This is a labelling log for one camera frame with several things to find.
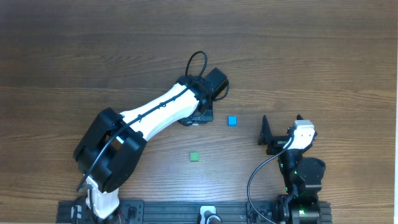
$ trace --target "green cube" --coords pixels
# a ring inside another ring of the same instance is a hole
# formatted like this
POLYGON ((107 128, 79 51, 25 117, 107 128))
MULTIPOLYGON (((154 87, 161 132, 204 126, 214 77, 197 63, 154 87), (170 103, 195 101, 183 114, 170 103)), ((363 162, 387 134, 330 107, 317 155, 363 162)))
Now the green cube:
POLYGON ((199 152, 191 152, 191 162, 199 162, 199 152))

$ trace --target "wooden table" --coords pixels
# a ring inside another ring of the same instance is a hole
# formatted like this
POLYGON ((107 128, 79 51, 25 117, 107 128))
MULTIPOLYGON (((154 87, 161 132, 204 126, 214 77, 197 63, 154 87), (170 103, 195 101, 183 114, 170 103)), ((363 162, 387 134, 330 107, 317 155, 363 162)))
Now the wooden table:
MULTIPOLYGON (((227 74, 229 95, 212 123, 151 139, 122 198, 246 201, 269 157, 256 144, 262 115, 284 134, 300 113, 318 131, 305 155, 326 162, 320 199, 335 223, 392 223, 393 0, 0 1, 0 221, 54 222, 58 201, 79 195, 72 153, 97 113, 165 93, 196 50, 207 72, 227 74)), ((281 193, 273 162, 252 194, 281 193)))

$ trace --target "blue block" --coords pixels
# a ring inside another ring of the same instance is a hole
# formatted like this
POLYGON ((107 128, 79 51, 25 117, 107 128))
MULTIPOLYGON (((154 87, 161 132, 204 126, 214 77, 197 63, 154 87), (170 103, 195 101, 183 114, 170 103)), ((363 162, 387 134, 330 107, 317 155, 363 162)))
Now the blue block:
POLYGON ((228 126, 235 127, 238 124, 238 119, 236 116, 228 116, 228 126))

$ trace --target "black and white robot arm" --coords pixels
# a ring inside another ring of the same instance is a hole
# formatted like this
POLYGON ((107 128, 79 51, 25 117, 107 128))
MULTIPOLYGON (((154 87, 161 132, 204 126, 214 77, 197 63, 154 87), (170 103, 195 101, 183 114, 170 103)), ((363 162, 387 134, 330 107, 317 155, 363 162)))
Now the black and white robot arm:
POLYGON ((122 113, 107 108, 96 117, 73 154, 84 174, 81 183, 86 181, 89 188, 86 204, 96 220, 112 223, 118 217, 119 187, 134 171, 147 141, 182 118, 194 118, 180 121, 193 124, 228 84, 217 68, 204 78, 185 75, 144 106, 122 113), (119 149, 113 140, 121 144, 119 149))

